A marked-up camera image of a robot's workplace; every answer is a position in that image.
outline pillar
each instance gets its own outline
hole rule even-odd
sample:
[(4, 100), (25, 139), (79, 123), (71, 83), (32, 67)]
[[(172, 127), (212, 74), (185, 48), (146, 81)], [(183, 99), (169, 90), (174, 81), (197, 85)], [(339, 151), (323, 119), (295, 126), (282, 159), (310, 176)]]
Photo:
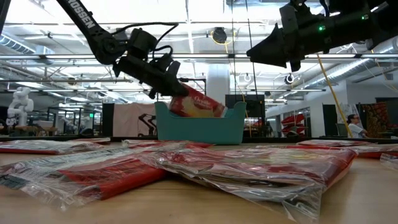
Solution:
[(225, 95), (229, 94), (229, 65), (209, 65), (206, 78), (207, 96), (225, 105)]

